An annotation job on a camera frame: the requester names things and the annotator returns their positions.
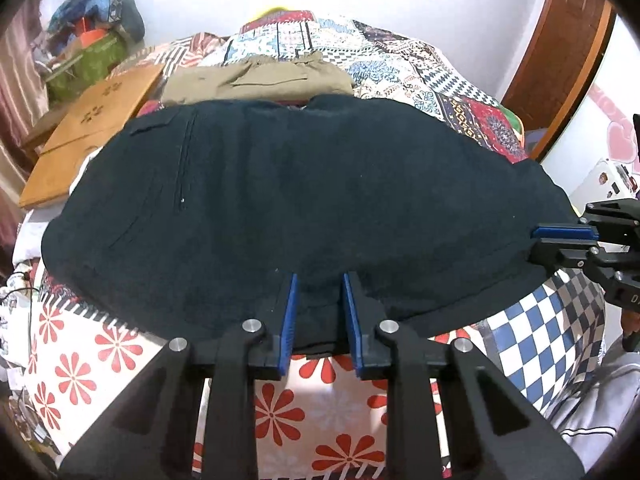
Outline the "dark navy pants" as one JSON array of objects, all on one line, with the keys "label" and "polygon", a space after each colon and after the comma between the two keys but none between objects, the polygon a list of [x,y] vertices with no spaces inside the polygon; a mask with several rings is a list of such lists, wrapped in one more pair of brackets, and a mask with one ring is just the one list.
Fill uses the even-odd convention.
[{"label": "dark navy pants", "polygon": [[575,223],[531,159],[416,108],[317,96],[172,106],[104,145],[44,231],[47,271],[160,338],[219,337],[298,277],[294,347],[344,346],[340,279],[436,336],[533,292],[540,224]]}]

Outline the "white grey striped cloth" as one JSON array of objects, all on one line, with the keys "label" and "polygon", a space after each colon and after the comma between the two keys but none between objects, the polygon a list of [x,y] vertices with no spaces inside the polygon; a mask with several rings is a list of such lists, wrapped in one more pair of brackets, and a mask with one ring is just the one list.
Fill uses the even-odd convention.
[{"label": "white grey striped cloth", "polygon": [[544,417],[590,470],[612,454],[638,406],[639,353],[616,340],[594,372],[567,386]]}]

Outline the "colourful patchwork bed quilt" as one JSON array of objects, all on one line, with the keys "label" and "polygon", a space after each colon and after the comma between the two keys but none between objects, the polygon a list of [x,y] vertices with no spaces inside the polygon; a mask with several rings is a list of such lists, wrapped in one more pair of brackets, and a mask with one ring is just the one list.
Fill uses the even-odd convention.
[{"label": "colourful patchwork bed quilt", "polygon": [[440,475],[432,378],[457,478],[580,478],[576,454],[488,359],[435,336],[542,284],[529,259],[539,233],[581,229],[536,162],[389,99],[216,99],[130,120],[44,231],[42,258],[165,345],[60,475],[186,478],[208,389],[203,477],[254,479],[254,383],[281,378],[295,351],[337,349],[390,383],[392,478]]}]

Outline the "brown wooden door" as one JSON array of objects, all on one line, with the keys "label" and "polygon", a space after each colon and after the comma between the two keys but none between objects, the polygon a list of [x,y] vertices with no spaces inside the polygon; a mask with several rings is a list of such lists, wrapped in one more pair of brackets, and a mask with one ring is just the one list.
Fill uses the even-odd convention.
[{"label": "brown wooden door", "polygon": [[610,40],[608,0],[544,0],[502,104],[518,115],[529,157],[541,161],[586,95]]}]

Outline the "folded khaki pants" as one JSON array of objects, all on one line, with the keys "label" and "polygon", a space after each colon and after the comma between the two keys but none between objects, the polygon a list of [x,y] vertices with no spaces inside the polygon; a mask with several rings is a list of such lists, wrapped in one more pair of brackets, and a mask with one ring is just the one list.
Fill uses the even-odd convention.
[{"label": "folded khaki pants", "polygon": [[298,105],[322,94],[353,93],[352,77],[321,53],[312,52],[285,61],[254,55],[224,66],[180,68],[168,78],[160,102],[263,100]]}]

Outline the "pink striped curtain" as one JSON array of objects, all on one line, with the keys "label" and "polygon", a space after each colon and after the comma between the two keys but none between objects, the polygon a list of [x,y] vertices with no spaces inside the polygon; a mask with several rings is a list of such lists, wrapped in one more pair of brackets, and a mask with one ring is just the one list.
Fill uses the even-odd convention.
[{"label": "pink striped curtain", "polygon": [[25,0],[1,33],[1,266],[11,265],[18,206],[34,163],[22,149],[30,129],[48,110],[47,90],[37,73],[32,44],[42,32],[41,0]]}]

